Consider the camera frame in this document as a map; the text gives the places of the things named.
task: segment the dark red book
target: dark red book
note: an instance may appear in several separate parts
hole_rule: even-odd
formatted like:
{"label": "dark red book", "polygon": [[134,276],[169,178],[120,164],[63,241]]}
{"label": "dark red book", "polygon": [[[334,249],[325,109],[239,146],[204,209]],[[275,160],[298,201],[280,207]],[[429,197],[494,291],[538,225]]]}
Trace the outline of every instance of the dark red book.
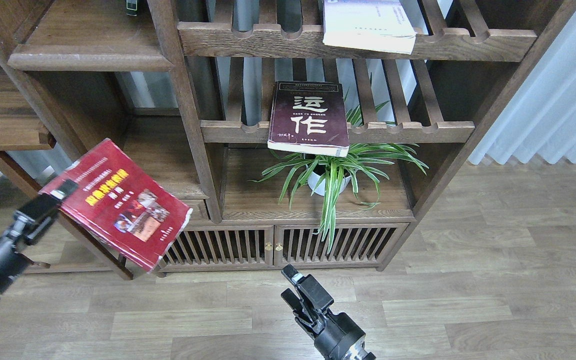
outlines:
{"label": "dark red book", "polygon": [[349,146],[341,84],[275,82],[268,148],[345,157]]}
{"label": "dark red book", "polygon": [[83,155],[40,193],[54,191],[66,179],[78,188],[61,205],[64,212],[149,272],[190,219],[192,209],[158,185],[110,139]]}

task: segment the cabinet door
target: cabinet door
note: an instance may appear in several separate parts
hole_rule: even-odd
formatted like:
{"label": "cabinet door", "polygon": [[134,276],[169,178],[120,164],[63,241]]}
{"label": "cabinet door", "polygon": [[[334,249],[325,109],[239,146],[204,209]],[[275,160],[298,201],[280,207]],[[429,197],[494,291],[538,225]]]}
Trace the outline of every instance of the cabinet door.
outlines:
{"label": "cabinet door", "polygon": [[275,266],[297,268],[376,267],[396,244],[407,223],[343,224],[334,231],[332,248],[314,225],[277,225],[274,229]]}
{"label": "cabinet door", "polygon": [[273,226],[186,227],[162,271],[239,270],[273,264]]}

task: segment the potted plant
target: potted plant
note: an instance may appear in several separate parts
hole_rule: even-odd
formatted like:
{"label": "potted plant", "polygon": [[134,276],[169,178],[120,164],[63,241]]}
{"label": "potted plant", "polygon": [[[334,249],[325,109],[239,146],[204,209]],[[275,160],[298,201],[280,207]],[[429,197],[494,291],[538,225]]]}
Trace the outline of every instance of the potted plant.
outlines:
{"label": "potted plant", "polygon": [[[388,102],[382,102],[375,107],[379,111]],[[361,110],[359,106],[346,112],[346,119],[353,126],[363,123]],[[295,193],[302,186],[309,184],[313,194],[322,195],[323,206],[321,209],[321,219],[316,234],[321,235],[322,241],[327,238],[327,253],[333,246],[335,237],[335,227],[337,223],[336,204],[339,194],[345,189],[346,185],[352,184],[352,193],[358,198],[359,185],[357,182],[358,174],[363,174],[372,180],[377,190],[377,199],[375,202],[361,202],[366,205],[366,210],[370,210],[379,204],[380,196],[380,179],[379,177],[390,180],[389,176],[383,171],[374,167],[375,164],[393,165],[394,160],[411,162],[426,173],[428,166],[414,157],[416,151],[409,145],[394,143],[354,143],[350,144],[348,155],[346,157],[336,157],[331,155],[311,155],[309,153],[292,152],[284,157],[279,157],[276,152],[270,150],[274,157],[281,160],[277,164],[270,166],[262,171],[260,180],[253,182],[265,182],[284,170],[288,174],[283,182],[279,203],[281,203],[290,189],[288,206],[291,207]]]}

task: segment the white book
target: white book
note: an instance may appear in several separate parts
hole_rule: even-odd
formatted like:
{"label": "white book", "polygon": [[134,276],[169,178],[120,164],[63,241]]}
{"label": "white book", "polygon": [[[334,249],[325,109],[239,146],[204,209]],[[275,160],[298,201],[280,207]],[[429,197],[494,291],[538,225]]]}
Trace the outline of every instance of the white book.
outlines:
{"label": "white book", "polygon": [[324,44],[412,54],[417,32],[399,0],[324,0]]}

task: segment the book cover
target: book cover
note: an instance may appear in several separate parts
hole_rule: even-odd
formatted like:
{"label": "book cover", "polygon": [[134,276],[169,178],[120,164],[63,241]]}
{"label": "book cover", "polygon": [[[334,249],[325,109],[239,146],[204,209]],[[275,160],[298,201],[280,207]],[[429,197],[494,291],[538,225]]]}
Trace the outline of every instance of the book cover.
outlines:
{"label": "book cover", "polygon": [[323,43],[412,54],[417,32],[399,0],[324,0]]}
{"label": "book cover", "polygon": [[268,148],[345,157],[349,146],[341,84],[275,82]]}
{"label": "book cover", "polygon": [[164,190],[110,139],[44,186],[77,183],[61,209],[127,259],[152,271],[190,219],[192,209]]}

